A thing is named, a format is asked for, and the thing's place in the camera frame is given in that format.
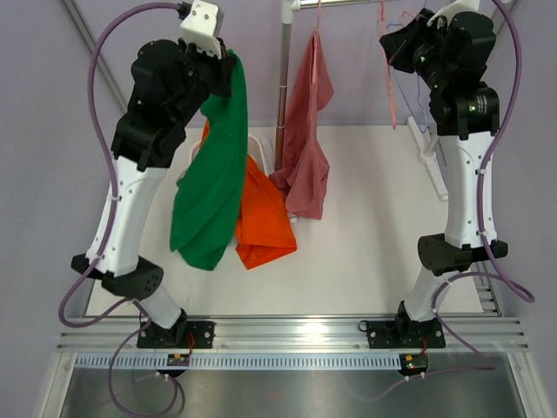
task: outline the green cloth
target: green cloth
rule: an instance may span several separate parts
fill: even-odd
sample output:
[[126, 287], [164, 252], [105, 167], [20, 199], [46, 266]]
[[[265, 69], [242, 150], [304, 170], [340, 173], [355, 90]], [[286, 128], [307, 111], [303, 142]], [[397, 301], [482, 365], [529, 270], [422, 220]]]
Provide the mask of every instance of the green cloth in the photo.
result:
[[171, 250], [178, 250], [190, 266], [203, 270], [213, 270], [230, 243], [244, 190], [247, 91], [244, 68], [237, 59], [232, 96], [211, 95], [201, 106], [211, 132], [178, 181], [174, 199]]

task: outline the black mounting plate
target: black mounting plate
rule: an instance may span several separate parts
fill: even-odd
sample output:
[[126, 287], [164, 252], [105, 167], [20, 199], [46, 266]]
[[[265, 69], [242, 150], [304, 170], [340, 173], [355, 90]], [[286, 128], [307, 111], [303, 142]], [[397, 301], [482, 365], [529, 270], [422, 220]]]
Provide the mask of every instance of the black mounting plate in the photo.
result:
[[195, 340], [193, 349], [210, 349], [215, 337], [215, 323], [209, 320], [188, 320], [185, 325], [185, 337], [177, 344], [169, 346], [153, 338], [147, 330], [138, 336], [138, 348], [190, 348], [187, 335], [192, 334]]
[[428, 329], [423, 329], [419, 335], [406, 335], [402, 338], [396, 331], [394, 320], [366, 321], [366, 334], [369, 348], [423, 348], [424, 338], [427, 338], [428, 348], [445, 348], [443, 327], [438, 321], [433, 321]]

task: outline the red cloth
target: red cloth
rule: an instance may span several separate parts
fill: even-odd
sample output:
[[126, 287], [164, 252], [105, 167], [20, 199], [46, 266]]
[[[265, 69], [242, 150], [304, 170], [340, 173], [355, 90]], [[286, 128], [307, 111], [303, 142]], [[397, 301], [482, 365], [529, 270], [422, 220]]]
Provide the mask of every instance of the red cloth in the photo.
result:
[[316, 29], [288, 101], [282, 166], [270, 176], [285, 196], [289, 213], [312, 219], [323, 216], [329, 163], [317, 140], [317, 112], [329, 103], [333, 94]]

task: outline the hanging cloth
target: hanging cloth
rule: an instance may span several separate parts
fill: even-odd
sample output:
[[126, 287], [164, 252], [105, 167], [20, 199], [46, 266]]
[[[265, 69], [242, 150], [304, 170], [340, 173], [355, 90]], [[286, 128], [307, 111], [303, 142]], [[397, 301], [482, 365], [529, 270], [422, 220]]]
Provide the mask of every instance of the hanging cloth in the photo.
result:
[[285, 196], [289, 213], [312, 219], [323, 216], [329, 163], [317, 140], [317, 113], [334, 94], [319, 37], [318, 22], [305, 49], [288, 101], [282, 166], [271, 174]]
[[238, 56], [231, 90], [231, 97], [211, 95], [201, 106], [211, 133], [178, 181], [174, 199], [171, 250], [178, 250], [190, 266], [203, 270], [213, 270], [230, 243], [244, 190], [247, 90]]
[[[207, 121], [201, 138], [202, 146], [210, 131]], [[248, 270], [293, 253], [298, 248], [279, 190], [249, 155], [236, 238], [236, 251]]]

